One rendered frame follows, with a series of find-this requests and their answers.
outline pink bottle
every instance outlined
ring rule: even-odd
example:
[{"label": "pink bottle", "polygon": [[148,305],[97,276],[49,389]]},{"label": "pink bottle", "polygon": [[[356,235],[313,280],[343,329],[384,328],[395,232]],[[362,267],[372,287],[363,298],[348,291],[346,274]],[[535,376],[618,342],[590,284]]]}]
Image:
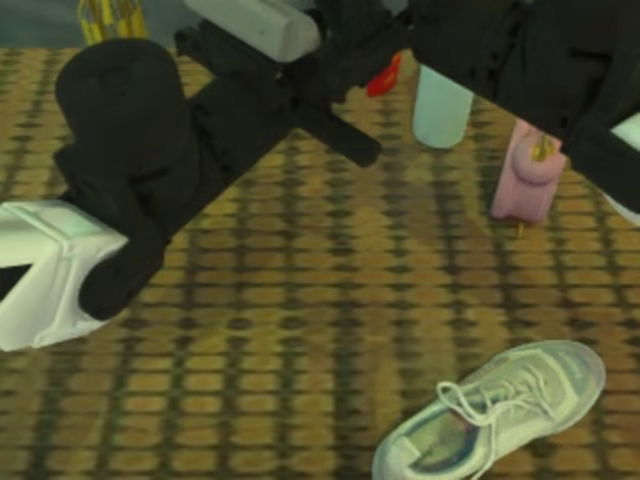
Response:
[{"label": "pink bottle", "polygon": [[517,120],[491,215],[539,223],[549,213],[567,158],[560,141]]}]

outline shoe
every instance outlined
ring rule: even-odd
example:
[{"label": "shoe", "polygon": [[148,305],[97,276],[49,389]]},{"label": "shoe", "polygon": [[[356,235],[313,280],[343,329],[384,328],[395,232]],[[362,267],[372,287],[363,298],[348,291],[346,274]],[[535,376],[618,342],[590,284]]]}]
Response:
[{"label": "shoe", "polygon": [[478,480],[500,458],[581,420],[604,388],[602,359],[551,340],[507,350],[391,432],[373,480]]}]

